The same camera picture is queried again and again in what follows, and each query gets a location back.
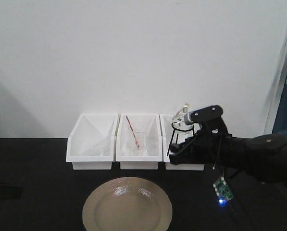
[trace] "circuit board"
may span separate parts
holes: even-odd
[[[219,204],[224,205],[227,201],[233,198],[233,194],[224,177],[219,177],[213,184],[213,187],[218,196]]]

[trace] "black table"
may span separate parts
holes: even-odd
[[[20,200],[0,201],[0,231],[84,231],[82,207],[102,183],[138,176],[159,184],[173,207],[170,231],[287,231],[287,190],[241,173],[230,180],[235,198],[218,204],[212,186],[219,172],[73,170],[66,139],[0,139],[0,180],[24,186]]]

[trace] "beige plate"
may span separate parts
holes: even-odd
[[[138,177],[110,180],[87,198],[82,220],[87,231],[166,231],[172,218],[167,194]]]

